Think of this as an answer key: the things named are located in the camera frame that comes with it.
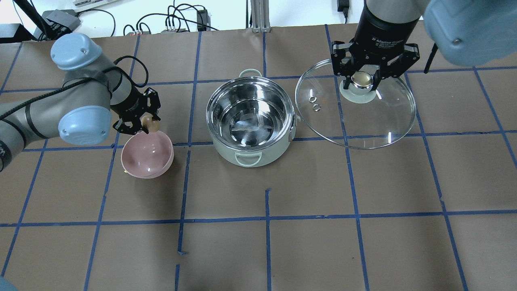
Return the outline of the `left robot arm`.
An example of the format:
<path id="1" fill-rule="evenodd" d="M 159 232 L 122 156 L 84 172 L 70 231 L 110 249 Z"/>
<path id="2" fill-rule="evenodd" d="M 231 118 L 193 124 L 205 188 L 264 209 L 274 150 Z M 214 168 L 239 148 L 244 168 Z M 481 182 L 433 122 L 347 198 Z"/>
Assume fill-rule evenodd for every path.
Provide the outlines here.
<path id="1" fill-rule="evenodd" d="M 121 134 L 149 133 L 144 115 L 159 121 L 158 93 L 136 84 L 83 33 L 54 42 L 50 57 L 65 72 L 60 89 L 26 101 L 1 103 L 1 170 L 28 144 L 55 137 L 76 146 L 104 142 L 110 129 Z"/>

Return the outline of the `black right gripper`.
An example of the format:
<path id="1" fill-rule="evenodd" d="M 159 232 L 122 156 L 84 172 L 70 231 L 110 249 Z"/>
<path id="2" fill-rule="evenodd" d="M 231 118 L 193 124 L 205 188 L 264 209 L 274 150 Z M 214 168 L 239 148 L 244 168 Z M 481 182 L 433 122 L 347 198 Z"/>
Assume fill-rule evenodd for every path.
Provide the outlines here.
<path id="1" fill-rule="evenodd" d="M 348 90 L 351 76 L 364 65 L 376 65 L 373 87 L 376 91 L 386 78 L 398 78 L 420 59 L 417 44 L 408 44 L 419 15 L 396 17 L 388 21 L 364 6 L 357 30 L 350 42 L 332 42 L 331 64 L 335 76 L 342 77 L 339 88 Z"/>

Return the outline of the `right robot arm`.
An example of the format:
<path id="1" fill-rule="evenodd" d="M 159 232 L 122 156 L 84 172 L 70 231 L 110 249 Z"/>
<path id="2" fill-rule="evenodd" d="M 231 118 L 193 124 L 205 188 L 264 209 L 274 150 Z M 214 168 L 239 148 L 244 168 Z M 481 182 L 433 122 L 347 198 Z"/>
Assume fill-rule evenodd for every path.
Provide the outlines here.
<path id="1" fill-rule="evenodd" d="M 374 91 L 387 78 L 398 78 L 419 59 L 408 39 L 420 18 L 437 51 L 451 64 L 477 66 L 516 51 L 515 0 L 366 0 L 355 36 L 332 43 L 334 74 L 341 89 Z"/>

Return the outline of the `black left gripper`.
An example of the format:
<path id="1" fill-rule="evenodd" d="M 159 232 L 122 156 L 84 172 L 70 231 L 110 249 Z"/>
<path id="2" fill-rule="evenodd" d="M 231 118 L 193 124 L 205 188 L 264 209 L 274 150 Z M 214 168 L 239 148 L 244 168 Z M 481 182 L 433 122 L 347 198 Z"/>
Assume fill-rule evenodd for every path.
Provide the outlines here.
<path id="1" fill-rule="evenodd" d="M 113 129 L 126 135 L 136 135 L 141 131 L 147 133 L 140 118 L 144 115 L 151 115 L 153 121 L 161 121 L 158 116 L 160 108 L 161 102 L 156 90 L 147 88 L 144 93 L 141 93 L 132 88 L 124 101 L 111 105 L 111 110 L 119 116 L 119 120 L 113 124 Z"/>

